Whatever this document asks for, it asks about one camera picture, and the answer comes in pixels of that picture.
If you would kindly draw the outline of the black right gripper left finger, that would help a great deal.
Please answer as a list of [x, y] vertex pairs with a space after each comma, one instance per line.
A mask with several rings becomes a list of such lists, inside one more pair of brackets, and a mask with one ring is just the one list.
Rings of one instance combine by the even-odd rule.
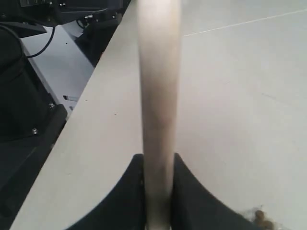
[[144, 230], [143, 155], [135, 154], [109, 194], [69, 230]]

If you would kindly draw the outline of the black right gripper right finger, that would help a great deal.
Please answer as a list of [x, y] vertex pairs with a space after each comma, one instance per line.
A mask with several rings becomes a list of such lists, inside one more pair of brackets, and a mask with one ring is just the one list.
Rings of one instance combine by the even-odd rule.
[[176, 153], [171, 198], [171, 229], [259, 230], [260, 227], [213, 196]]

